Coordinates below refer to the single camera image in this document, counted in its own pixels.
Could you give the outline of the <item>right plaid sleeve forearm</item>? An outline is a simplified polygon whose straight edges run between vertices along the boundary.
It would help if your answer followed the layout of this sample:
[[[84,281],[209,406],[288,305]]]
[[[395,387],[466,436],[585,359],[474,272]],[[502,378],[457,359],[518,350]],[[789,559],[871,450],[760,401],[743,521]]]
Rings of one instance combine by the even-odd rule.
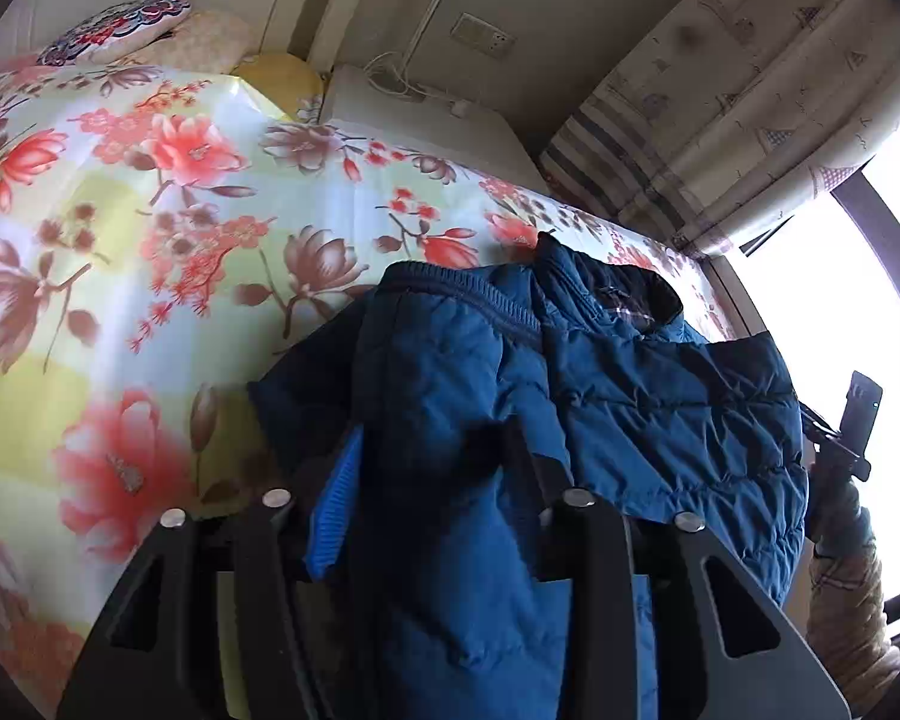
[[[815,554],[809,577],[806,640],[847,700],[852,717],[863,717],[900,673],[900,650],[886,630],[877,548],[865,544],[842,557]]]

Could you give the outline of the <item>right grey gloved hand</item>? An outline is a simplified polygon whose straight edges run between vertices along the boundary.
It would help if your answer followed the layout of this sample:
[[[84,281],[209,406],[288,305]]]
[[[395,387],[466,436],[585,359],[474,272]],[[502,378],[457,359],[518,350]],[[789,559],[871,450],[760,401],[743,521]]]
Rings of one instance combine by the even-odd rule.
[[[809,472],[805,533],[821,559],[856,556],[875,543],[870,512],[860,504],[852,475],[823,457],[816,458]]]

